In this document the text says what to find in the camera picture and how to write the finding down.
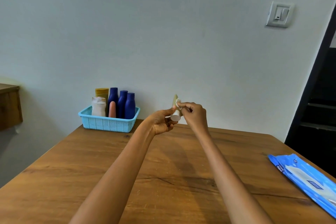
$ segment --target forearm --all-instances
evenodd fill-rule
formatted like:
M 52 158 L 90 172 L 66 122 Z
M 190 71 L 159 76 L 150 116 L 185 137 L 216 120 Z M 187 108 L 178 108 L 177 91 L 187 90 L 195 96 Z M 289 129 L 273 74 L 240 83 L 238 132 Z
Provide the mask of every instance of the forearm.
M 207 155 L 215 182 L 223 197 L 231 222 L 233 224 L 273 223 L 226 161 L 212 141 L 209 133 L 199 133 L 197 137 Z
M 143 122 L 71 220 L 71 224 L 117 224 L 153 139 Z

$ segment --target person's right hand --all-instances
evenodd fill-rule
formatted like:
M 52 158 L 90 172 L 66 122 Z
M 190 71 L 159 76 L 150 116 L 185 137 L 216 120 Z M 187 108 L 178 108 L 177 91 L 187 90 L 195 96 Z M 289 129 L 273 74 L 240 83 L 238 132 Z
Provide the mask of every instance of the person's right hand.
M 177 103 L 182 114 L 195 134 L 208 133 L 207 111 L 196 103 Z

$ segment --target person's left hand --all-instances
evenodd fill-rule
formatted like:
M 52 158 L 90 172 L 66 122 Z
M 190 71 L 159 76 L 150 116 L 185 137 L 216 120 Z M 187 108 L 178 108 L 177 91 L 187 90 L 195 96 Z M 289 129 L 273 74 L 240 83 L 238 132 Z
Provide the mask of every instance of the person's left hand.
M 166 118 L 166 116 L 172 115 L 175 110 L 176 107 L 174 106 L 167 110 L 156 111 L 148 116 L 144 122 L 152 125 L 154 135 L 171 131 L 174 128 L 174 124 L 177 124 L 178 121 L 172 121 L 170 117 Z

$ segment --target wood grain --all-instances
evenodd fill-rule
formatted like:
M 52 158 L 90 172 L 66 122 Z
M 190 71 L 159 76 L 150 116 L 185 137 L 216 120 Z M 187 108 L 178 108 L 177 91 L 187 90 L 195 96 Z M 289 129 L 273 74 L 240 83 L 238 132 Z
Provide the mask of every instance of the wood grain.
M 19 87 L 0 84 L 0 131 L 22 121 Z
M 0 189 L 1 223 L 67 223 L 134 129 L 125 134 L 80 126 Z M 336 223 L 268 160 L 267 154 L 294 153 L 289 147 L 269 135 L 217 128 L 211 134 L 275 223 Z M 230 223 L 187 126 L 154 138 L 120 223 Z

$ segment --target white cap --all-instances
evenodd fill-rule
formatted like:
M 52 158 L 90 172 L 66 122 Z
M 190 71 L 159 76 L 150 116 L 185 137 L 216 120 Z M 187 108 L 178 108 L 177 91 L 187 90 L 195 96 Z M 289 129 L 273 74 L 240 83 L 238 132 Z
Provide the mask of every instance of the white cap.
M 171 116 L 170 116 L 172 121 L 179 121 L 181 119 L 180 116 L 180 111 L 176 110 Z

